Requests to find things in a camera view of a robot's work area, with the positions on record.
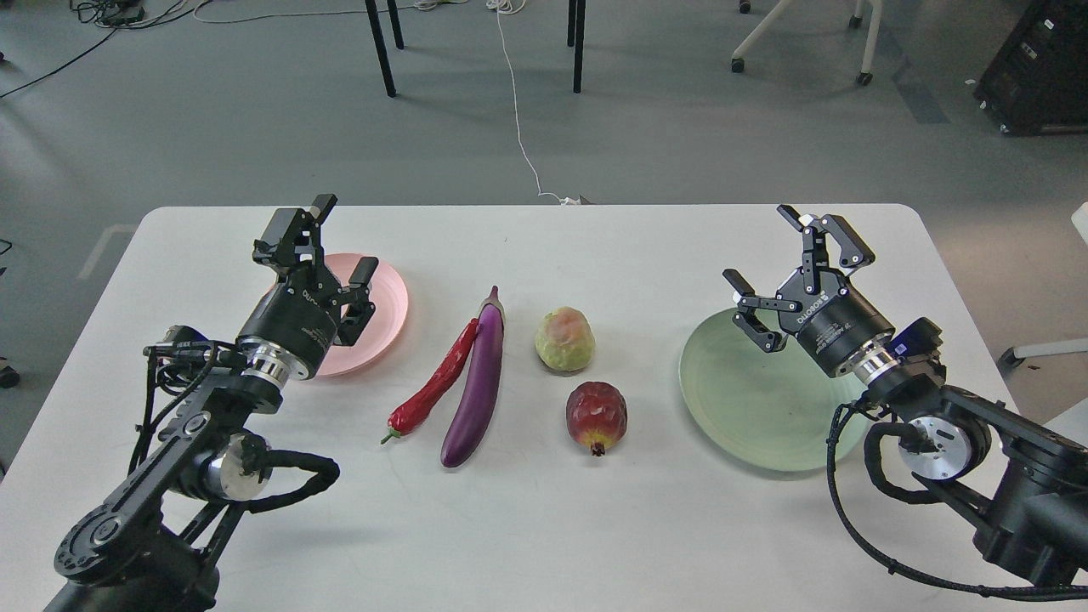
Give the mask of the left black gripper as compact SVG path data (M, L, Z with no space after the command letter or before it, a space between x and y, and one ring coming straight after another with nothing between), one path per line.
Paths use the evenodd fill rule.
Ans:
M244 374L264 380L309 380L332 346L354 346L376 313L371 281L378 257L343 264L346 279L324 264L321 229L338 198L319 194L309 207L279 208L252 261L282 276L242 326L236 346Z

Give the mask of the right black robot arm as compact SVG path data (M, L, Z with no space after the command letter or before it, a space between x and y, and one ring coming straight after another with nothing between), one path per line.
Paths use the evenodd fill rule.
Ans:
M762 351L795 338L829 378L854 375L864 391L836 408L826 439L826 480L836 515L853 541L891 575L930 587L1022 602L1084 600L1074 577L1087 566L1085 446L947 381L941 331L922 317L898 331L856 290L852 271L875 254L846 219L778 213L801 234L796 270L761 296L734 269L732 319ZM870 419L863 443L870 482L908 505L944 504L974 527L982 560L1022 587L949 582L885 554L860 535L836 484L836 451L855 415Z

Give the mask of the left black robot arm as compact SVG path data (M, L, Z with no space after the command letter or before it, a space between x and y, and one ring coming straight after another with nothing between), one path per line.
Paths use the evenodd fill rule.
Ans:
M319 495L338 480L336 462L269 448L247 429L273 414L292 379L314 378L333 346L353 346L376 305L378 259L364 257L346 281L324 260L321 231L332 194L273 215L252 258L275 272L232 343L175 326L144 348L147 399L126 478L58 546L65 585L49 611L207 611L220 586L218 561L242 518Z

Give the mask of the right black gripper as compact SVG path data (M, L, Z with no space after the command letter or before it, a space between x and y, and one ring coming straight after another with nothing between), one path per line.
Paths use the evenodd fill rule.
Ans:
M764 353L786 347L786 336L798 340L823 374L839 378L846 362L866 343L893 334L893 325L858 291L846 276L831 269L854 270L876 260L860 233L839 215L800 215L793 206L778 205L777 212L802 236L800 270L786 276L774 296L757 294L737 269L724 269L722 277L734 287L737 311L732 320ZM803 276L817 276L819 289ZM778 329L764 325L758 310L778 313Z

